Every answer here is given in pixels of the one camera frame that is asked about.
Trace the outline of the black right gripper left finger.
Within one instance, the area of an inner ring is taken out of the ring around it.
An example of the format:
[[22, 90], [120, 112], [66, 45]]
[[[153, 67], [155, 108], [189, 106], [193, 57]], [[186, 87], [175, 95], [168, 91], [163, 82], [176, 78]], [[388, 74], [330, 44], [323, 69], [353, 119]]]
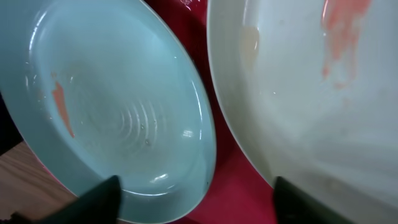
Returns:
[[116, 224], [121, 193], [119, 177], [113, 175], [57, 212], [37, 220], [15, 212], [9, 224]]

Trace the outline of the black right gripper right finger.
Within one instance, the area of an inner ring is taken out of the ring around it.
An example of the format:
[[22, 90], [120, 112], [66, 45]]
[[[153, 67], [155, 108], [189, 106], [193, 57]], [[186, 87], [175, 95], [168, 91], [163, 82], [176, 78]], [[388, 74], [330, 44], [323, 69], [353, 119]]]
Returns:
[[278, 224], [352, 224], [287, 179], [278, 176], [272, 194]]

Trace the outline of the light blue plate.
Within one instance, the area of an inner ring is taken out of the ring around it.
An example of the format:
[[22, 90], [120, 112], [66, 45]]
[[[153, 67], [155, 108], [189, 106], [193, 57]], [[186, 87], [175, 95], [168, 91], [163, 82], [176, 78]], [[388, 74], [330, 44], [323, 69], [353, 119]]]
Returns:
[[205, 88], [144, 1], [2, 1], [1, 95], [75, 195], [120, 178], [124, 221], [172, 222], [209, 189], [216, 136]]

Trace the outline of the white plate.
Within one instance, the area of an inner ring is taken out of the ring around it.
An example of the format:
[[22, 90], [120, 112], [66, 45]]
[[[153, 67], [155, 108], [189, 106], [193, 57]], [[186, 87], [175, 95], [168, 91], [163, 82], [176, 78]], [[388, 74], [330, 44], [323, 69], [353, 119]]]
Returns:
[[397, 222], [397, 0], [213, 0], [207, 43], [226, 123], [269, 184]]

